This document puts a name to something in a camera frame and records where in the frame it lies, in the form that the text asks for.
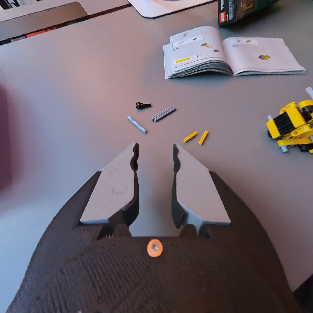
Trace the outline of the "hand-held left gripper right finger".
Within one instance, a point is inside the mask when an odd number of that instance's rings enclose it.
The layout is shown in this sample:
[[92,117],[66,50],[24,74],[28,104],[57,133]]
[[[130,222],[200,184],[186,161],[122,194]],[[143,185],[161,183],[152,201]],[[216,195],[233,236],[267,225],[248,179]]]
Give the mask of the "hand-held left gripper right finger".
[[173,145],[173,161],[171,214],[175,227],[193,225],[200,234],[205,225],[230,226],[209,170],[178,144]]

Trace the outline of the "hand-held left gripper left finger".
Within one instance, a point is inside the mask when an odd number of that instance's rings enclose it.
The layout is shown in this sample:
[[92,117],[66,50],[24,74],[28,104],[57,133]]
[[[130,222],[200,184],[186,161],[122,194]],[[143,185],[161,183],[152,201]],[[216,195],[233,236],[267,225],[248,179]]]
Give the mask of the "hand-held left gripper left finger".
[[139,215],[139,144],[134,142],[103,167],[80,217],[83,225],[130,226]]

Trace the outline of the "light grey lego axle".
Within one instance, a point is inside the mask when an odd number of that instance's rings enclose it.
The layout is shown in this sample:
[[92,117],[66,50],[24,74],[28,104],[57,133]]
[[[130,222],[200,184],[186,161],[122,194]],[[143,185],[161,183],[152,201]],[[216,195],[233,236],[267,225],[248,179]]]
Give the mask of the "light grey lego axle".
[[143,128],[138,122],[136,122],[133,118],[131,118],[130,116],[127,116],[127,120],[130,121],[136,128],[138,128],[141,132],[143,132],[144,134],[147,133],[147,130],[145,128]]

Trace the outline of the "yellow black lego vehicle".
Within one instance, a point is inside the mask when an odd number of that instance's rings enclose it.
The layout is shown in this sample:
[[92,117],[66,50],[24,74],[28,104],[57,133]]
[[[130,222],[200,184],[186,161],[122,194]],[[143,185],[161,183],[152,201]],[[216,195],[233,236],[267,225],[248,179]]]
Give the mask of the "yellow black lego vehicle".
[[313,153],[313,90],[308,87],[306,92],[310,100],[289,103],[275,118],[268,116],[267,134],[276,140],[283,153],[289,147]]

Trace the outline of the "lego instruction booklet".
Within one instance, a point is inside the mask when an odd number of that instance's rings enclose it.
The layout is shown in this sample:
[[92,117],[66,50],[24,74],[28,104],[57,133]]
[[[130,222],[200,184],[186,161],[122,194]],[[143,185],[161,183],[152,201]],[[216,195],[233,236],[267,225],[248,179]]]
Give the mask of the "lego instruction booklet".
[[228,37],[212,26],[196,27],[170,37],[163,46],[165,78],[215,72],[245,75],[303,74],[282,38]]

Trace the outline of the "lego set box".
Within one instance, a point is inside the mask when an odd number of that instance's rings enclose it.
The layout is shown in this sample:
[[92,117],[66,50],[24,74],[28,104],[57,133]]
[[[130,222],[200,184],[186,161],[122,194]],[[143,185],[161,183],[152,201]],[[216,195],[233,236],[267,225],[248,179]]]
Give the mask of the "lego set box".
[[219,0],[218,26],[225,27],[259,12],[278,2],[278,0]]

